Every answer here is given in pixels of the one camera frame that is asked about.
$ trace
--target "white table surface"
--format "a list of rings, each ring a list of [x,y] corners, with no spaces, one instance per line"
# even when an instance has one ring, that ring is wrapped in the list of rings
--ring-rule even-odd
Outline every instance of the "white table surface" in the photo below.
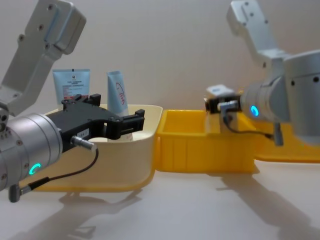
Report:
[[[320,164],[259,173],[157,172],[132,193],[0,192],[0,240],[317,240]]]

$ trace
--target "white wall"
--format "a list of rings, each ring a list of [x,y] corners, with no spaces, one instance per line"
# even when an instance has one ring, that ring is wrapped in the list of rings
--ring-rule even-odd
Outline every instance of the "white wall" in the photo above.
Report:
[[[37,0],[2,0],[0,79]],[[320,49],[320,0],[259,0],[279,46]],[[230,0],[73,0],[87,24],[71,55],[53,68],[90,68],[91,92],[106,102],[106,72],[122,70],[128,101],[164,108],[203,107],[205,88],[238,89],[264,77],[226,22]],[[56,107],[52,74],[26,112]]]

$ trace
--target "black cable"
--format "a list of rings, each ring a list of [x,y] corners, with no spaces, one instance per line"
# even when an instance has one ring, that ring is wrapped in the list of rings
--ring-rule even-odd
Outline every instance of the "black cable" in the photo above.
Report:
[[[225,126],[229,129],[229,131],[232,132],[232,133],[235,133],[235,134],[258,134],[258,135],[265,136],[267,139],[270,139],[270,140],[274,139],[274,135],[273,134],[265,133],[265,132],[262,132],[262,131],[251,131],[251,130],[239,131],[239,130],[233,129],[229,125],[230,122],[229,122],[228,115],[223,117],[223,122],[224,122]]]
[[[67,173],[67,174],[63,174],[63,175],[59,175],[59,176],[54,176],[54,177],[44,177],[40,180],[37,180],[37,181],[34,181],[34,182],[31,182],[29,183],[29,187],[33,190],[33,189],[36,189],[50,181],[53,181],[53,180],[57,180],[57,179],[63,179],[63,178],[67,178],[67,177],[71,177],[71,176],[74,176],[74,175],[77,175],[77,174],[81,174],[87,170],[89,170],[93,165],[95,165],[95,163],[97,162],[98,160],[98,157],[99,157],[99,150],[98,148],[95,150],[95,157],[92,161],[92,163],[90,163],[90,165],[86,166],[85,168],[81,169],[81,170],[78,170],[78,171],[74,171],[74,172],[71,172],[71,173]]]

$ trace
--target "yellow plastic bin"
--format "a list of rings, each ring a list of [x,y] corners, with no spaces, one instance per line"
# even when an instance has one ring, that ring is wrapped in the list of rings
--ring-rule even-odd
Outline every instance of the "yellow plastic bin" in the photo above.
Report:
[[[272,133],[271,123],[252,121],[260,131]],[[320,147],[309,146],[294,136],[290,124],[281,124],[284,146],[275,146],[272,141],[262,139],[255,158],[268,162],[320,163]]]
[[[154,105],[129,105],[129,114],[145,110],[143,131],[133,133],[133,141],[107,142],[105,138],[94,138],[99,148],[99,158],[89,170],[49,182],[39,191],[48,192],[124,192],[139,189],[153,178],[155,167],[155,133],[163,109]],[[43,177],[54,177],[71,173],[89,165],[94,154],[75,147],[62,154],[60,160],[48,168],[23,180],[21,186]]]
[[[179,173],[251,173],[257,142],[263,141],[263,137],[231,132],[207,134],[205,117],[202,110],[163,112],[156,133],[156,169]],[[238,128],[256,130],[241,113]]]

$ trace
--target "cream plastic tray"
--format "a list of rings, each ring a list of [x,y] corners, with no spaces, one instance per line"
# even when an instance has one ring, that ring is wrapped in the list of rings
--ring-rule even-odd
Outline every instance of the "cream plastic tray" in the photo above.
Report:
[[[133,133],[133,141],[107,142],[93,138],[97,143],[99,158],[96,164],[81,174],[55,180],[38,188],[48,192],[123,192],[147,185],[153,178],[155,133],[162,115],[162,107],[154,105],[129,105],[129,114],[145,110],[143,131]],[[94,154],[75,147],[62,154],[60,160],[48,168],[23,180],[21,186],[43,177],[54,177],[80,170],[91,163]]]

